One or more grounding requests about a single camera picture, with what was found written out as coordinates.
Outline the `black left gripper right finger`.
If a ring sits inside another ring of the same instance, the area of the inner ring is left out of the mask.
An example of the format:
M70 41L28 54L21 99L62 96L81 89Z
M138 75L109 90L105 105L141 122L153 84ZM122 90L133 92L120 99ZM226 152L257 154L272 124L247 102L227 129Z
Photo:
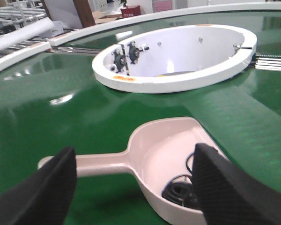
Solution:
M215 148L195 145L193 185L209 225L281 225L281 193L254 179Z

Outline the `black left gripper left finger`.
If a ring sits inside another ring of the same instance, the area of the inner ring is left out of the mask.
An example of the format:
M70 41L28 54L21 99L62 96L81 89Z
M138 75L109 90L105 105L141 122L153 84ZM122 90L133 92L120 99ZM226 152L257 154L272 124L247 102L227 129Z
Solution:
M65 147L28 178L0 195L0 225L62 225L76 182L73 147Z

